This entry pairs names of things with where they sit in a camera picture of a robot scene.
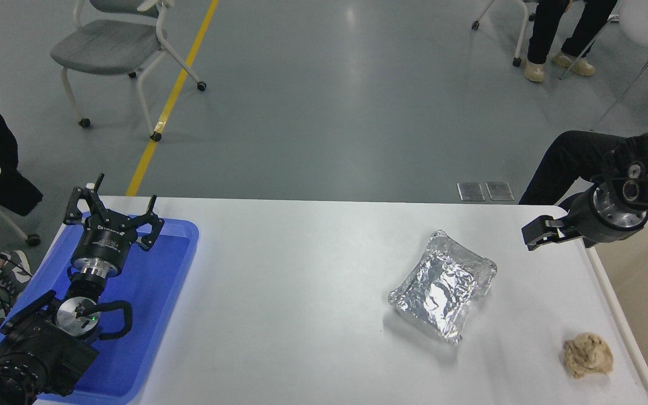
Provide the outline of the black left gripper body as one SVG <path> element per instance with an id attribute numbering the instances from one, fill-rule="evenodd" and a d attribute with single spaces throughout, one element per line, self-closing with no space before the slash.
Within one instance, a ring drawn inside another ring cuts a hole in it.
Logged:
<path id="1" fill-rule="evenodd" d="M 83 222 L 83 234 L 74 250 L 74 267 L 83 269 L 106 262 L 106 269 L 123 269 L 129 251 L 137 239 L 134 229 L 123 229 L 114 220 L 106 223 L 96 216 Z"/>

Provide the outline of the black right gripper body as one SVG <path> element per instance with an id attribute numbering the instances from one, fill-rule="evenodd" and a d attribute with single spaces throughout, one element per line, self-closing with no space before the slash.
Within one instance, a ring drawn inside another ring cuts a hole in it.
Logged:
<path id="1" fill-rule="evenodd" d="M 564 234 L 578 233 L 584 245 L 625 240 L 648 223 L 648 210 L 637 211 L 619 204 L 609 188 L 589 188 L 564 200 Z"/>

